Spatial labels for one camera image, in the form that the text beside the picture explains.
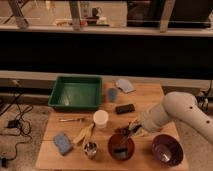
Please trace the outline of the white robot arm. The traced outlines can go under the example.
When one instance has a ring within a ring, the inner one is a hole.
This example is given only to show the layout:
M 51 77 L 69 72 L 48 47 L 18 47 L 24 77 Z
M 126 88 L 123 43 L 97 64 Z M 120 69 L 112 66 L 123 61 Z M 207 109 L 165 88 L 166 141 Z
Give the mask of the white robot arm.
M 129 129 L 140 125 L 146 132 L 157 132 L 175 119 L 192 127 L 213 145 L 213 119 L 198 107 L 195 96 L 186 92 L 167 93 L 160 103 L 141 112 Z

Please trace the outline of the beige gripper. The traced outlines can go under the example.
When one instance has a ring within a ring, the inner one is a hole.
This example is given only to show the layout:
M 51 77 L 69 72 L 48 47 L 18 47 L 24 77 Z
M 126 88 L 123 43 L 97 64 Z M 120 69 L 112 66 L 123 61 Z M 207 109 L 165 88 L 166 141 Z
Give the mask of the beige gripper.
M 129 123 L 128 130 L 132 137 L 143 137 L 148 135 L 148 132 L 142 127 L 138 119 Z

